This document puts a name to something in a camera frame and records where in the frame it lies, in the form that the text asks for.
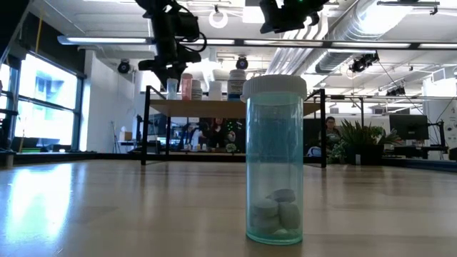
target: shelf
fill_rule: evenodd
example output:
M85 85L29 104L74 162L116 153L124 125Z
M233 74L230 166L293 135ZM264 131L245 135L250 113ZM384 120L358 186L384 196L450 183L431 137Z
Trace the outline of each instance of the shelf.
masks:
M151 107L168 117L246 118L246 104L241 101L151 100ZM303 103L303 115L319 110L319 104Z

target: potted plant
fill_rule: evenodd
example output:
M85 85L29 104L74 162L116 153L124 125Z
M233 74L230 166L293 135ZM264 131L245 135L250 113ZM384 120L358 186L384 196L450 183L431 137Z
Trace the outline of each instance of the potted plant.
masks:
M384 152L384 145L396 144L400 138L396 130L386 134L379 126L355 125L344 120L341 126L341 142L336 145L331 153L330 160L344 159L347 163L356 164L360 156L361 165L379 165Z

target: table surface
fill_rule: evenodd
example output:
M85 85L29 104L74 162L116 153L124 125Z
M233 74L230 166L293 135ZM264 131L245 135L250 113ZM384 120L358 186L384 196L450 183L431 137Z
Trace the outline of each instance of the table surface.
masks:
M245 237L244 163L93 160L0 173L0 256L457 256L457 175L304 166L303 243Z
M182 101L151 100L151 107L169 117L246 118L246 104L242 101ZM303 103L303 115L319 110L319 104Z

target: bottle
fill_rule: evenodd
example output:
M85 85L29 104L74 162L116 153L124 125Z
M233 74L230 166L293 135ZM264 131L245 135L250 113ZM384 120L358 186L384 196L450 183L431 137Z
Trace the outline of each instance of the bottle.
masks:
M182 74L181 92L183 100L191 100L192 97L192 74Z
M200 81L193 79L192 80L192 95L191 100L201 100L203 97L203 91L201 90Z
M230 71L230 77L227 81L227 101L240 101L244 82L246 82L244 70L235 69Z
M176 100L176 89L178 88L177 79L166 80L166 100Z
M220 101L222 99L222 83L220 81L209 82L209 100Z
M244 84L246 235L289 245L303 235L303 99L306 82L270 75Z

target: clear teal pill bottle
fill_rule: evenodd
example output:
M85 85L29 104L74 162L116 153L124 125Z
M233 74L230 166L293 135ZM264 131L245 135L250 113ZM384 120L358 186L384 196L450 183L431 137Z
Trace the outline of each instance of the clear teal pill bottle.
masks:
M303 100L297 76L260 76L246 102L246 235L290 245L303 238Z

